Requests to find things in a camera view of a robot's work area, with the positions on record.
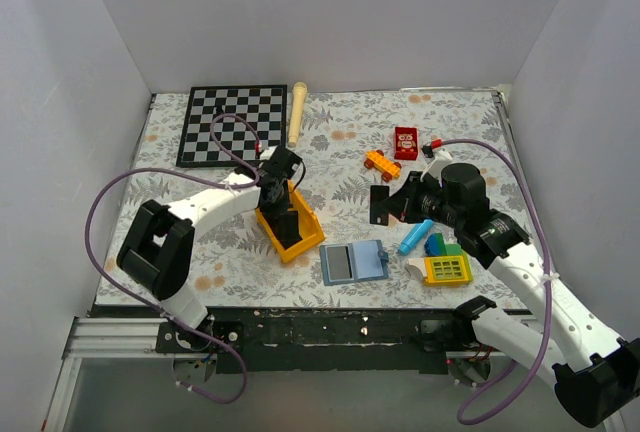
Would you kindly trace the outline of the yellow plastic bin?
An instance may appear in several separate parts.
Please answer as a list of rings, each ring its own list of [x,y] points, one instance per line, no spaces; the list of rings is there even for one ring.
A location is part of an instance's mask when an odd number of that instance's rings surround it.
[[[288,206],[280,214],[265,213],[258,208],[255,212],[258,223],[269,237],[281,262],[287,264],[325,240],[319,220],[305,201],[301,192],[294,190],[294,184],[287,184]]]

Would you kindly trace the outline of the black VIP card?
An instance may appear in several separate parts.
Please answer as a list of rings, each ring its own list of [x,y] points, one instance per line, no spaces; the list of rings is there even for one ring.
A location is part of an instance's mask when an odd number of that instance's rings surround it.
[[[347,246],[333,246],[326,249],[328,278],[331,282],[352,278]]]

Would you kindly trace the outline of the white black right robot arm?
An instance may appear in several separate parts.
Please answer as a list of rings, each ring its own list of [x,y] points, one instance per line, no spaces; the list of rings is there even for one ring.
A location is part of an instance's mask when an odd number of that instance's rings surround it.
[[[458,307],[463,318],[452,325],[460,347],[487,342],[532,372],[546,372],[562,407],[585,427],[600,425],[638,397],[638,340],[600,321],[552,275],[524,229],[491,207],[475,166],[447,165],[438,177],[412,172],[378,207],[402,222],[429,219],[452,228],[461,248],[543,325],[537,333],[496,312],[489,300],[473,299]]]

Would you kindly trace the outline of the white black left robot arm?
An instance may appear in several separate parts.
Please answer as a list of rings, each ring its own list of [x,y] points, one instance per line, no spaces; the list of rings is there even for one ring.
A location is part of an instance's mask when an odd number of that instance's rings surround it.
[[[303,160],[276,146],[263,153],[256,174],[243,166],[219,187],[162,205],[149,200],[138,209],[117,256],[117,266],[178,319],[178,339],[193,352],[205,350],[213,338],[204,321],[207,308],[188,283],[195,241],[241,213],[258,210],[267,230],[285,250],[302,240],[298,212],[291,204],[289,180]]]

